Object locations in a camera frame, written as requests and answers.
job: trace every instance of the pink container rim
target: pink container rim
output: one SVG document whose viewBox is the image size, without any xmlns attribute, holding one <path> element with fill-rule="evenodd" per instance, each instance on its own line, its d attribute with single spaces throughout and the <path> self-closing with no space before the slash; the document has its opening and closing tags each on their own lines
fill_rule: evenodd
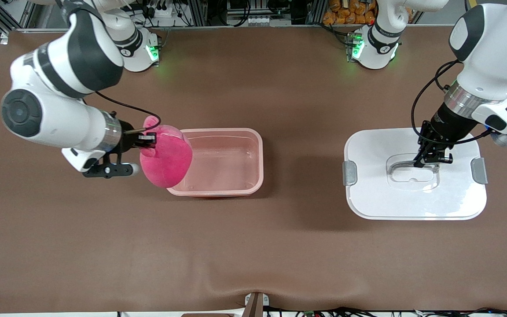
<svg viewBox="0 0 507 317">
<path fill-rule="evenodd" d="M 256 192 L 262 185 L 264 180 L 264 171 L 263 171 L 263 140 L 261 135 L 254 129 L 250 128 L 203 128 L 203 129 L 183 129 L 181 130 L 183 134 L 193 133 L 193 132 L 248 132 L 251 133 L 257 139 L 258 144 L 258 169 L 259 169 L 259 179 L 257 183 L 250 189 L 236 189 L 236 190 L 225 190 L 225 191 L 178 191 L 174 189 L 177 187 L 175 185 L 172 188 L 168 188 L 171 194 L 175 196 L 186 196 L 186 197 L 242 197 L 249 196 L 252 193 Z"/>
</svg>

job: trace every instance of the brown tabletop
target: brown tabletop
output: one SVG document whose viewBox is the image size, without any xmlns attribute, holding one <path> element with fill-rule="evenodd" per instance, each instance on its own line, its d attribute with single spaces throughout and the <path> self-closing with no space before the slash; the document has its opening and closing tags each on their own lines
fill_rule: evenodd
<svg viewBox="0 0 507 317">
<path fill-rule="evenodd" d="M 106 90 L 180 129 L 257 130 L 266 177 L 248 198 L 175 197 L 143 175 L 86 179 L 0 119 L 0 313 L 229 309 L 250 291 L 296 310 L 507 309 L 507 148 L 480 141 L 488 203 L 469 221 L 362 219 L 342 186 L 348 137 L 409 126 L 416 93 L 454 58 L 449 31 L 408 28 L 375 71 L 347 63 L 322 29 L 173 31 L 158 68 Z M 0 45 L 0 99 L 12 60 L 56 36 Z M 441 100 L 431 88 L 417 120 Z"/>
</svg>

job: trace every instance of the pink stuffed animal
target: pink stuffed animal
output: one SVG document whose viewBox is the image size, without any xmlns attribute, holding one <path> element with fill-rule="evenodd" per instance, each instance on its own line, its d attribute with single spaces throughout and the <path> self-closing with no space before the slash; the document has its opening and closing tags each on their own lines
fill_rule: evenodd
<svg viewBox="0 0 507 317">
<path fill-rule="evenodd" d="M 149 116 L 143 126 L 147 128 L 157 122 L 157 118 Z M 191 166 L 191 143 L 181 131 L 169 125 L 159 125 L 147 132 L 156 132 L 156 143 L 155 148 L 140 149 L 144 175 L 158 187 L 170 188 L 179 184 Z"/>
</svg>

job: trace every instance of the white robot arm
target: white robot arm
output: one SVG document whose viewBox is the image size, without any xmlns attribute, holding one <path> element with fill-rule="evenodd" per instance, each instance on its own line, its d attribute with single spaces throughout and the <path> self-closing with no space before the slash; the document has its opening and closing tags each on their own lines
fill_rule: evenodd
<svg viewBox="0 0 507 317">
<path fill-rule="evenodd" d="M 4 124 L 23 139 L 62 148 L 87 177 L 132 175 L 137 165 L 121 164 L 120 156 L 111 164 L 109 153 L 154 146 L 154 135 L 133 133 L 114 113 L 83 102 L 88 94 L 119 82 L 123 56 L 91 0 L 66 0 L 62 14 L 69 22 L 64 36 L 12 63 L 11 90 L 1 106 Z"/>
<path fill-rule="evenodd" d="M 469 10 L 453 27 L 449 46 L 463 70 L 442 106 L 422 125 L 416 167 L 451 163 L 445 149 L 477 124 L 487 127 L 496 144 L 507 146 L 507 5 L 481 4 Z"/>
<path fill-rule="evenodd" d="M 362 34 L 362 41 L 353 50 L 352 57 L 366 68 L 383 68 L 394 58 L 400 35 L 408 25 L 406 8 L 435 12 L 447 2 L 448 0 L 377 0 L 377 19 L 372 26 L 363 26 L 356 31 Z"/>
</svg>

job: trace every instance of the pink plastic container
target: pink plastic container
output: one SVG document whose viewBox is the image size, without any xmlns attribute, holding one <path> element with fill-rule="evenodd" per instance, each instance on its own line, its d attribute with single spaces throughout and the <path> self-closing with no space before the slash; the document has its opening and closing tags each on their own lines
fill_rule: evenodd
<svg viewBox="0 0 507 317">
<path fill-rule="evenodd" d="M 167 190 L 177 196 L 240 197 L 263 183 L 263 144 L 248 128 L 181 130 L 193 161 L 185 178 Z"/>
</svg>

